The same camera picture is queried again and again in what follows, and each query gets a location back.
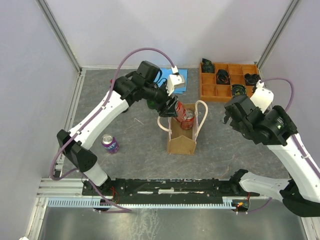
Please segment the red cola can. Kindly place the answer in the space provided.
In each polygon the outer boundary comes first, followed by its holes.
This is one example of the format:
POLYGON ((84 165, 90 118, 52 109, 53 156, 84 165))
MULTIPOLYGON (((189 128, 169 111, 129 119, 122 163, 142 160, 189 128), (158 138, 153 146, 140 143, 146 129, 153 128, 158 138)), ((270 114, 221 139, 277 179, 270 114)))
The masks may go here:
POLYGON ((184 122, 186 120, 187 117, 187 113, 186 113, 186 108, 184 106, 184 104, 181 101, 177 101, 175 104, 175 112, 176 112, 176 117, 175 119, 181 123, 184 122))
POLYGON ((195 114, 191 109, 185 110, 185 116, 183 117, 182 121, 180 122, 180 127, 183 130, 190 130, 195 121, 195 114))

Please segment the brown canvas tote bag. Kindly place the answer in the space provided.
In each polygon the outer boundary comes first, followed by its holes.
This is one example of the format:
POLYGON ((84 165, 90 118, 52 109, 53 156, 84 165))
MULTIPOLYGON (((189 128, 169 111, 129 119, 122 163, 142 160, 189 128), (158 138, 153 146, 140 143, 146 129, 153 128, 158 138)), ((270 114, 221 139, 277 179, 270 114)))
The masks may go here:
POLYGON ((202 129, 207 115, 209 113, 208 105, 202 101, 197 100, 195 103, 183 104, 184 107, 190 109, 194 112, 194 124, 191 129, 183 130, 180 127, 180 122, 176 120, 175 117, 168 118, 168 127, 164 127, 161 124, 161 118, 157 118, 158 126, 165 132, 167 132, 167 153, 169 154, 179 154, 179 155, 193 155, 197 146, 197 138, 202 129), (205 108, 205 113, 202 121, 199 122, 199 111, 198 105, 203 105, 205 108))

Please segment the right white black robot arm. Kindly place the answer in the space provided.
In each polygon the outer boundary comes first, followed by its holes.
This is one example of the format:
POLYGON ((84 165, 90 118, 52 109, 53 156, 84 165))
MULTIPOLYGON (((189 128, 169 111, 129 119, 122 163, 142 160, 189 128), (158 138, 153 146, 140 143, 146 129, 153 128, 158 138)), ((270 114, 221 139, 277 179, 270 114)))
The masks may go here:
POLYGON ((295 215, 303 218, 320 215, 320 169, 302 143, 297 126, 282 106, 262 111, 246 95, 224 106, 223 122, 256 145, 263 144, 281 161, 290 179, 275 179, 239 170, 241 176, 229 183, 236 196, 257 193, 278 200, 295 215))

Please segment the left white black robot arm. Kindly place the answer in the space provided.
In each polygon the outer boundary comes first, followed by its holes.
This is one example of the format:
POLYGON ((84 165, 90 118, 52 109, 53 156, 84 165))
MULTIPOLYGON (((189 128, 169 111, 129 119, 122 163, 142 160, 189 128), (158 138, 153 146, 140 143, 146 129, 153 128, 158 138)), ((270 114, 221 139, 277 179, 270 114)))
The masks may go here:
POLYGON ((137 70, 113 80, 113 87, 80 123, 68 131, 60 130, 57 134, 63 155, 91 180, 93 189, 99 195, 106 195, 111 189, 110 177, 90 150, 102 131, 140 100, 153 102, 160 117, 178 116, 178 98, 174 95, 175 87, 182 83, 178 68, 172 67, 172 74, 158 86, 155 79, 160 70, 153 63, 142 61, 137 70))

